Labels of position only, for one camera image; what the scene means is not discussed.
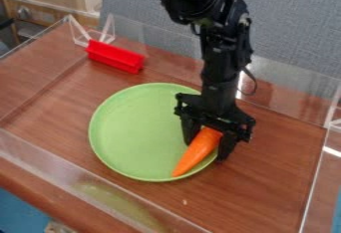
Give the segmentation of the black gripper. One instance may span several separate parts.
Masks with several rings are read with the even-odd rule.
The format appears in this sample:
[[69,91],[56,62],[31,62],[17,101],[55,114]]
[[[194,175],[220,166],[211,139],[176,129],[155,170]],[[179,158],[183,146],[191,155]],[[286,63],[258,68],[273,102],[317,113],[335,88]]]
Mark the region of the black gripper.
[[220,131],[224,135],[218,144],[216,160],[226,160],[236,141],[250,141],[255,119],[236,105],[231,105],[223,114],[214,114],[204,108],[200,95],[178,93],[175,99],[174,114],[180,118],[184,144],[190,145],[202,126]]

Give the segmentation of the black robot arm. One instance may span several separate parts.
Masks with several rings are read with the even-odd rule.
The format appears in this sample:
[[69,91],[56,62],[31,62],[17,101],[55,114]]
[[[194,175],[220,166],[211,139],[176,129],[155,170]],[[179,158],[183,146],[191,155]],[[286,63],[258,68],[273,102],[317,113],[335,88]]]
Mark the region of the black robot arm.
[[183,141],[191,142],[204,126],[216,130],[216,159],[224,160],[236,144],[251,138],[255,119],[236,106],[239,75],[251,62],[250,24],[243,0],[160,0],[174,22],[199,36],[203,68],[198,95],[176,94]]

